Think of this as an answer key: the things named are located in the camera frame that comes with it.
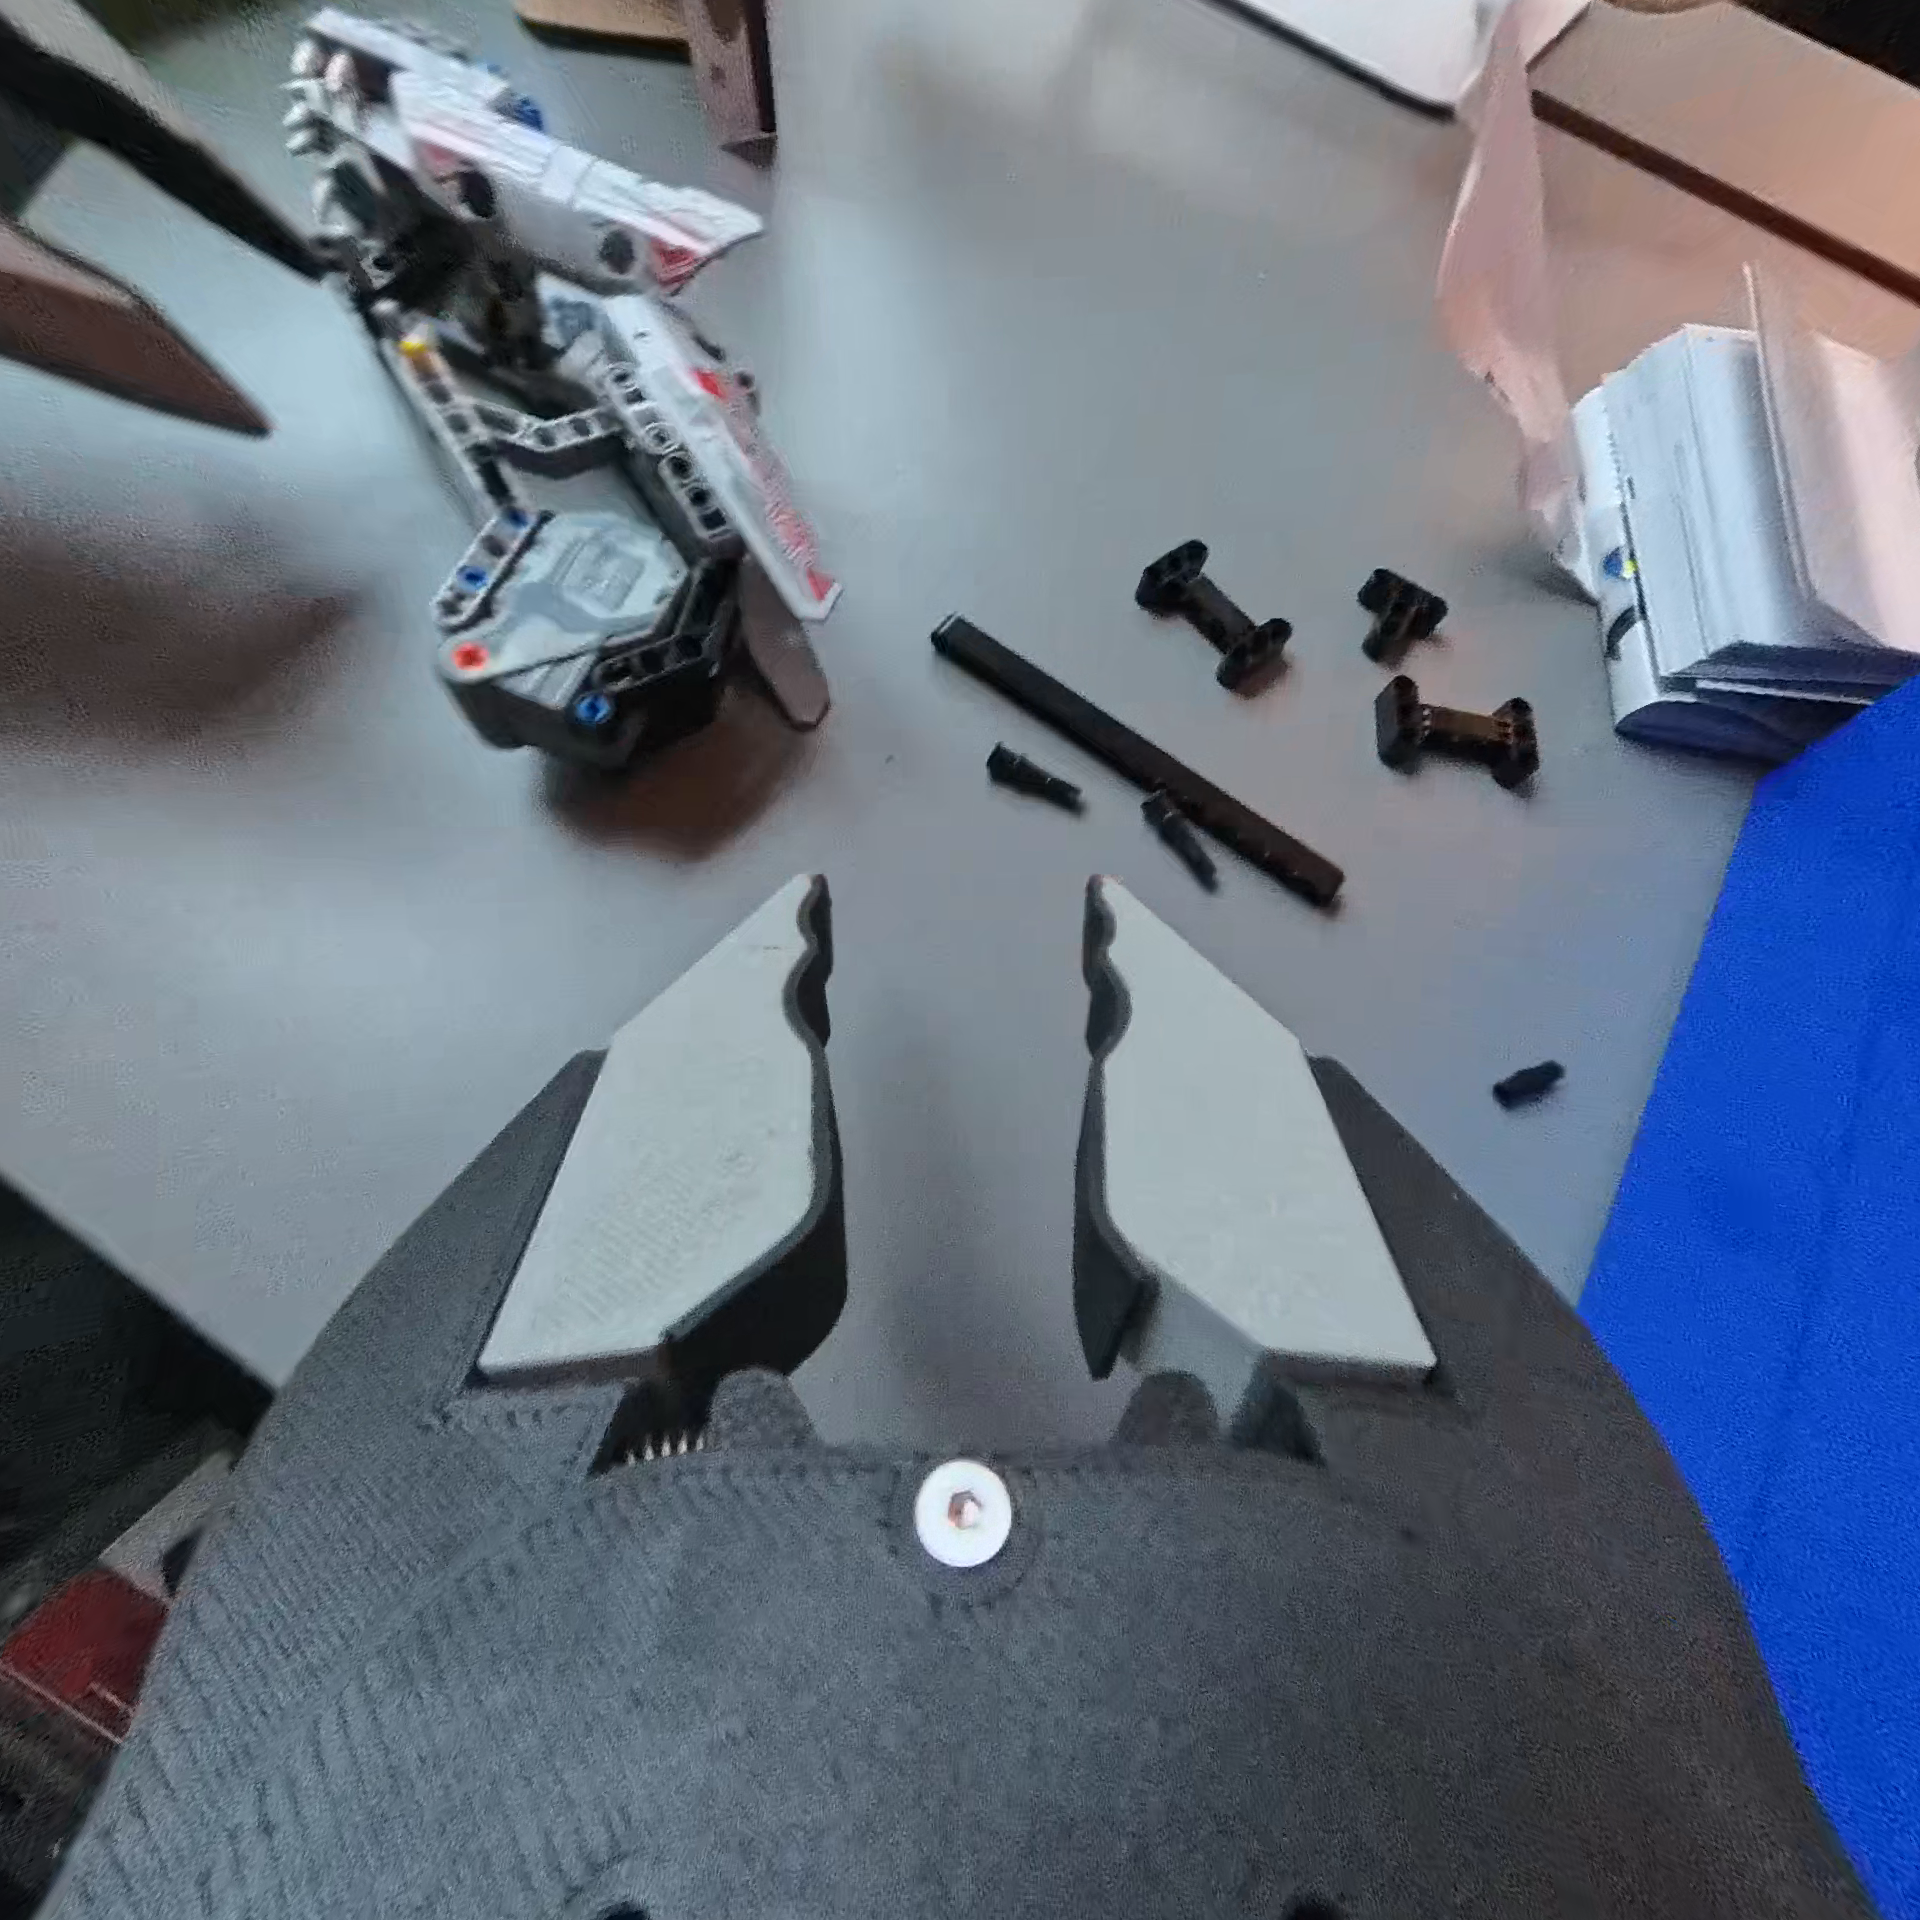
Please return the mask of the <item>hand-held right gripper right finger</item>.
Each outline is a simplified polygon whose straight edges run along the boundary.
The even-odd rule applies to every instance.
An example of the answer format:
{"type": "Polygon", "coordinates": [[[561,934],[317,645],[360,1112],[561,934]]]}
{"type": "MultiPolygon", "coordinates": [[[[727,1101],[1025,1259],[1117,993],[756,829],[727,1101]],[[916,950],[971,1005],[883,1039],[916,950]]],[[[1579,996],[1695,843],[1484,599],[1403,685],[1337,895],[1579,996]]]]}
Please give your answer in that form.
{"type": "Polygon", "coordinates": [[[1072,1321],[1092,1379],[1426,1381],[1435,1350],[1293,1031],[1112,875],[1083,907],[1072,1321]]]}

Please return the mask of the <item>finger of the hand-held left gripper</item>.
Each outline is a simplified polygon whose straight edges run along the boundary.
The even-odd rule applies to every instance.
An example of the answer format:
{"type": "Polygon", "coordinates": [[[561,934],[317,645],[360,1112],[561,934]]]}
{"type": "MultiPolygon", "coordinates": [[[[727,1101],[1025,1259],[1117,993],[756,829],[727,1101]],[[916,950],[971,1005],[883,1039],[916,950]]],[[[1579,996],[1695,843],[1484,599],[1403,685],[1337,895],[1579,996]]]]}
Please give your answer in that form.
{"type": "Polygon", "coordinates": [[[139,291],[2,220],[2,357],[143,409],[268,438],[272,421],[139,291]]]}
{"type": "Polygon", "coordinates": [[[2,94],[41,128],[100,148],[179,206],[311,281],[320,253],[227,161],[171,91],[73,3],[2,4],[2,94]]]}

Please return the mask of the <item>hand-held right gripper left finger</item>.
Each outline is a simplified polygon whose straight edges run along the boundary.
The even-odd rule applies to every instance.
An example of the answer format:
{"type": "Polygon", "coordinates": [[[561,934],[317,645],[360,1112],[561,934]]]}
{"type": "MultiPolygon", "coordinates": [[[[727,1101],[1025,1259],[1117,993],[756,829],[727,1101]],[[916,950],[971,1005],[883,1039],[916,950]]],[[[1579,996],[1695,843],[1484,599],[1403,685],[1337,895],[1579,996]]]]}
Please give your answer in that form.
{"type": "Polygon", "coordinates": [[[490,1382],[792,1371],[849,1296],[832,892],[776,889],[607,1047],[475,1358],[490,1382]]]}

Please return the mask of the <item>long black lego tile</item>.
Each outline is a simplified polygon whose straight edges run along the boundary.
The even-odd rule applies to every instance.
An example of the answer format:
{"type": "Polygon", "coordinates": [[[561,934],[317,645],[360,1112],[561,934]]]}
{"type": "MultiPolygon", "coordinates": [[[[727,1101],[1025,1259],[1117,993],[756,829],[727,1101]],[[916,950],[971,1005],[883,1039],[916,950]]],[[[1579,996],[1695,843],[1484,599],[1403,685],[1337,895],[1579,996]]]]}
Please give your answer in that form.
{"type": "Polygon", "coordinates": [[[930,630],[928,641],[937,656],[1069,740],[1143,795],[1163,793],[1201,832],[1260,869],[1281,889],[1316,910],[1337,905],[1346,873],[1329,854],[1199,775],[1189,764],[1123,725],[978,623],[963,614],[946,614],[930,630]]]}

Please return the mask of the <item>blue plastic bin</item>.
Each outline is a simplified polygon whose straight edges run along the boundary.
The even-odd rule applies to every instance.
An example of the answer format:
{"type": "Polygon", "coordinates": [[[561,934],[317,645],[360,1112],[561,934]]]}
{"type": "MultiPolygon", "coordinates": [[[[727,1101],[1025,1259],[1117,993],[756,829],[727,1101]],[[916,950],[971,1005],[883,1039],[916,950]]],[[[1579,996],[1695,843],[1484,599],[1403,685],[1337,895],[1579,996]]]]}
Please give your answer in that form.
{"type": "Polygon", "coordinates": [[[1917,1916],[1917,692],[1765,777],[1579,1309],[1803,1772],[1917,1916]]]}

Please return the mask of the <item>black lego H connector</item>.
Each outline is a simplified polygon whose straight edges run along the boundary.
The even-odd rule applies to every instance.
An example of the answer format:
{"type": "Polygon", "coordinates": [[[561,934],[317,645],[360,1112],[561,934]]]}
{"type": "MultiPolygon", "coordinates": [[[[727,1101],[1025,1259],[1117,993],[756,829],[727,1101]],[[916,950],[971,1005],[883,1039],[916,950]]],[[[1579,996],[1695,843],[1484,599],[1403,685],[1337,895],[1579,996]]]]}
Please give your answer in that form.
{"type": "Polygon", "coordinates": [[[1474,764],[1504,791],[1521,791],[1540,767],[1540,740],[1527,700],[1465,710],[1429,703],[1410,677],[1395,677],[1376,694],[1375,720],[1376,755],[1395,772],[1410,772],[1426,757],[1440,757],[1474,764]]]}
{"type": "Polygon", "coordinates": [[[1255,620],[1209,573],[1209,544],[1186,540],[1145,561],[1137,606],[1155,616],[1178,616],[1216,651],[1216,683],[1253,697],[1287,665],[1293,627],[1283,614],[1255,620]]]}

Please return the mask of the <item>black lego angle connector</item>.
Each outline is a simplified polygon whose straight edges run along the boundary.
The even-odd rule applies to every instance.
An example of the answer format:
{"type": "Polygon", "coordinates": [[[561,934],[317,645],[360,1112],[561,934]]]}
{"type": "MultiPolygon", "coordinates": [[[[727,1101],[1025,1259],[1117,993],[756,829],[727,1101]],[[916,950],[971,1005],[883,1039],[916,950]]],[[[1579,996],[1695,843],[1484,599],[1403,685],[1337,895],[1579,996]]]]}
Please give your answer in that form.
{"type": "Polygon", "coordinates": [[[1435,635],[1449,616],[1449,601],[1440,591],[1389,566],[1376,566],[1356,599],[1372,616],[1360,651],[1376,665],[1400,665],[1412,641],[1435,635]]]}

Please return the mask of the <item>open cardboard box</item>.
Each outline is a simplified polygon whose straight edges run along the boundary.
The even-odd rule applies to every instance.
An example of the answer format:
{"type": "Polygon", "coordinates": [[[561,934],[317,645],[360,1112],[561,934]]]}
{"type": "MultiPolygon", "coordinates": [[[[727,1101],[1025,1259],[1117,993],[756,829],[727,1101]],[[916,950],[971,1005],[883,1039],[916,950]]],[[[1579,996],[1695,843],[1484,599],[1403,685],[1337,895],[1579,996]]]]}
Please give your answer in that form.
{"type": "Polygon", "coordinates": [[[689,62],[713,141],[768,167],[777,156],[777,91],[767,3],[515,3],[551,40],[689,62]]]}

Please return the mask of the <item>red badge card holder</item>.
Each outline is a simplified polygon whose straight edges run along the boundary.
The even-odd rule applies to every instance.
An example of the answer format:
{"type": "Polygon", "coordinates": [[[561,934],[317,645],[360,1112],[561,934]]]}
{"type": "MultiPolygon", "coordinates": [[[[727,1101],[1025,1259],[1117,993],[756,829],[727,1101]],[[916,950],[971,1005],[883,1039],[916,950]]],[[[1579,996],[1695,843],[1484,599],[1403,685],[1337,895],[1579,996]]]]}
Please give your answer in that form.
{"type": "Polygon", "coordinates": [[[170,1613],[168,1599],[111,1568],[69,1576],[7,1631],[5,1704],[100,1750],[117,1748],[170,1613]]]}

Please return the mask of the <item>stack of white booklets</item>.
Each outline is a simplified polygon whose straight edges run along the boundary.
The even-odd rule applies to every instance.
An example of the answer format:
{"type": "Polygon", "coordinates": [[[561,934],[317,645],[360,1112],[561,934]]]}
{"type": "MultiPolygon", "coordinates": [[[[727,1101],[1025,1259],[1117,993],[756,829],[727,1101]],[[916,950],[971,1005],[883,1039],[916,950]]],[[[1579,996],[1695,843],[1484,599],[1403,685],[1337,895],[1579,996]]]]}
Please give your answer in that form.
{"type": "Polygon", "coordinates": [[[1793,576],[1754,326],[1688,324],[1573,409],[1577,579],[1616,731],[1781,764],[1916,681],[1808,611],[1793,576]]]}

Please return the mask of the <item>pink plastic bag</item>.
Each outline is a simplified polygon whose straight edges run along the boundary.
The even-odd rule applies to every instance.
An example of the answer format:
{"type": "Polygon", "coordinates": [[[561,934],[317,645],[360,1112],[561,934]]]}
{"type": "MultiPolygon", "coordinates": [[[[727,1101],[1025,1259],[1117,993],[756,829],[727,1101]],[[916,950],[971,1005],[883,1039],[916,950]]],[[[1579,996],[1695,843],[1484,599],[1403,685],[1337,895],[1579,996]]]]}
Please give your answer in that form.
{"type": "Polygon", "coordinates": [[[1540,518],[1568,503],[1575,470],[1530,64],[1577,11],[1515,3],[1499,13],[1471,96],[1472,152],[1435,281],[1447,345],[1517,430],[1521,500],[1540,518]]]}

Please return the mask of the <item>white stand base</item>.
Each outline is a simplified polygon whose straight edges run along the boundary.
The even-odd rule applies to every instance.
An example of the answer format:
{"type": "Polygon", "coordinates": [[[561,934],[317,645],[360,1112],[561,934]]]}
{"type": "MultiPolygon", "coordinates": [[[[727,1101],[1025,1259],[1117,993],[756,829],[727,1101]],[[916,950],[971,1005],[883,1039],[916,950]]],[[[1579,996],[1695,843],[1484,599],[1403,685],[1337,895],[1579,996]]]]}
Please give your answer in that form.
{"type": "Polygon", "coordinates": [[[1387,99],[1451,113],[1482,71],[1506,3],[1228,3],[1226,9],[1387,99]]]}

